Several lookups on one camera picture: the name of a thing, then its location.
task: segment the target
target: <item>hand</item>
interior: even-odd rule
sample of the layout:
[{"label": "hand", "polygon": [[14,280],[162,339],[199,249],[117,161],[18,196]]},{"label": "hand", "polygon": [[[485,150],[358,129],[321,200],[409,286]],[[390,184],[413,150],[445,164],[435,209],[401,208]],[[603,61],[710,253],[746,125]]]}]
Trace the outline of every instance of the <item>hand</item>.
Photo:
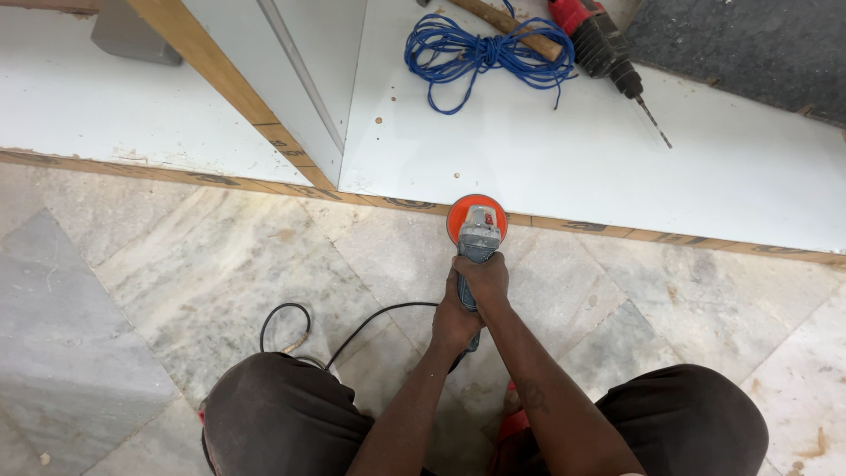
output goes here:
[{"label": "hand", "polygon": [[461,303],[458,289],[459,272],[450,268],[447,290],[431,323],[431,345],[443,346],[454,355],[467,348],[475,333],[485,327],[479,313],[471,313]]},{"label": "hand", "polygon": [[463,256],[453,257],[453,268],[467,279],[483,317],[489,306],[508,305],[508,269],[501,252],[494,252],[484,263],[473,263]]}]

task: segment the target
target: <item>drill bit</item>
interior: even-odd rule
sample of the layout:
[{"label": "drill bit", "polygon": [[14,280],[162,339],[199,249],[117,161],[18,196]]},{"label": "drill bit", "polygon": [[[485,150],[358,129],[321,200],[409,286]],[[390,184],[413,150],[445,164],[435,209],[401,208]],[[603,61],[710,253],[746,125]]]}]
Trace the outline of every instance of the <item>drill bit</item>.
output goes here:
[{"label": "drill bit", "polygon": [[643,102],[643,99],[640,97],[640,94],[638,94],[634,99],[643,108],[643,110],[646,112],[646,115],[649,116],[649,120],[652,121],[652,125],[654,125],[656,129],[658,129],[658,134],[661,134],[661,138],[667,143],[667,147],[670,147],[672,149],[673,144],[671,144],[670,141],[667,140],[667,136],[664,135],[664,131],[661,130],[660,127],[658,127],[658,123],[655,122],[655,118],[652,117],[652,113],[650,113],[649,109],[646,108],[646,104]]}]

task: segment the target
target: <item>person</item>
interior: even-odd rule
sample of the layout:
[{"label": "person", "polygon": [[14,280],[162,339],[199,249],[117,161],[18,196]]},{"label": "person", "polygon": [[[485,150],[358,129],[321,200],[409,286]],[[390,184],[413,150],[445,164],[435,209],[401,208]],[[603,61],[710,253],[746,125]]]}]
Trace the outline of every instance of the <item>person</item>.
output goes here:
[{"label": "person", "polygon": [[[478,313],[460,303],[458,273]],[[594,404],[511,308],[507,290],[502,253],[481,264],[454,258],[431,344],[375,421],[359,413],[354,392],[328,372],[279,352],[246,358],[223,375],[201,410],[212,471],[431,474],[423,459],[448,370],[486,326],[514,383],[506,403],[522,407],[508,412],[514,415],[503,425],[489,474],[757,474],[766,424],[731,381],[708,368],[676,365],[614,387]]]}]

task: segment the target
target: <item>tattoo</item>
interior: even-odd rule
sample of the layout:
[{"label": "tattoo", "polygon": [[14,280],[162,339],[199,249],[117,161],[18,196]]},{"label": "tattoo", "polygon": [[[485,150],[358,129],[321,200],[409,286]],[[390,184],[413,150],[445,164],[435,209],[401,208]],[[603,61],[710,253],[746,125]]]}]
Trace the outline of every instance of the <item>tattoo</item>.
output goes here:
[{"label": "tattoo", "polygon": [[515,379],[514,383],[517,385],[517,388],[520,389],[520,392],[523,394],[522,396],[525,399],[522,401],[523,408],[534,410],[536,408],[541,409],[544,413],[549,413],[549,407],[544,402],[547,398],[544,395],[543,390],[537,384],[537,380],[535,379]]}]

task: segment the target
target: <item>dark shorts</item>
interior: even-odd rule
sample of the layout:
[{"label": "dark shorts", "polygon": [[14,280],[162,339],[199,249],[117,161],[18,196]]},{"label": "dark shorts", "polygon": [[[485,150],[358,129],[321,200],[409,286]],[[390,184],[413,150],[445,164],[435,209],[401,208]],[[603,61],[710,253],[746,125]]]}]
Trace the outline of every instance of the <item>dark shorts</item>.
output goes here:
[{"label": "dark shorts", "polygon": [[[343,475],[373,425],[354,396],[331,374],[282,353],[246,358],[205,402],[205,442],[218,476]],[[755,476],[766,454],[761,413],[709,368],[683,364],[641,375],[596,406],[648,476]],[[528,436],[518,473],[548,474]]]}]

